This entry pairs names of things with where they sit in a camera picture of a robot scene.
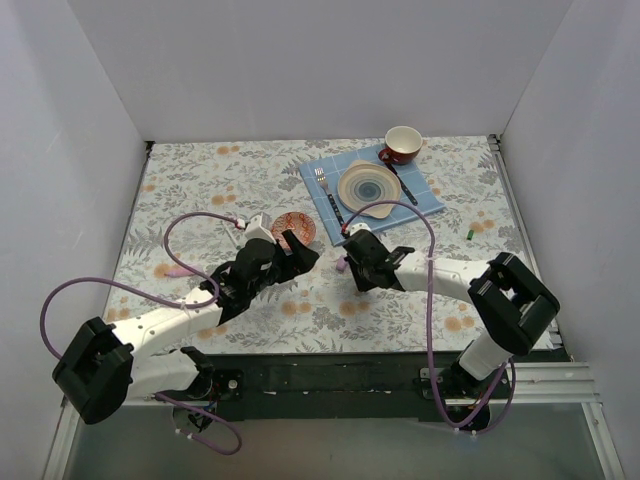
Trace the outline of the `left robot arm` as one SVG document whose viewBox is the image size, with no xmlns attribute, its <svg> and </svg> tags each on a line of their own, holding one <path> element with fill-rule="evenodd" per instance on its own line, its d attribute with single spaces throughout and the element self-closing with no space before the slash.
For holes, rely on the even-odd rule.
<svg viewBox="0 0 640 480">
<path fill-rule="evenodd" d="M 181 399 L 205 400 L 215 387 L 215 368 L 194 347 L 169 354 L 162 349 L 245 312 L 265 288 L 313 269 L 319 255 L 287 230 L 284 250 L 273 240 L 246 242 L 232 261 L 174 307 L 112 324 L 86 321 L 58 360 L 53 380 L 83 421 L 96 424 L 125 401 L 174 392 Z"/>
</svg>

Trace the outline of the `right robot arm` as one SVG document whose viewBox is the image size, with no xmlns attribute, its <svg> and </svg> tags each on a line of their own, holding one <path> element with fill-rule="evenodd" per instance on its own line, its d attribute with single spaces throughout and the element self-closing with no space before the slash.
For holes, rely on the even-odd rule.
<svg viewBox="0 0 640 480">
<path fill-rule="evenodd" d="M 511 253 L 489 261 L 437 259 L 429 279 L 425 253 L 412 247 L 390 251 L 366 229 L 352 231 L 343 247 L 361 292 L 432 287 L 435 294 L 475 307 L 484 331 L 439 374 L 448 395 L 479 395 L 501 364 L 531 352 L 560 311 L 558 299 Z"/>
</svg>

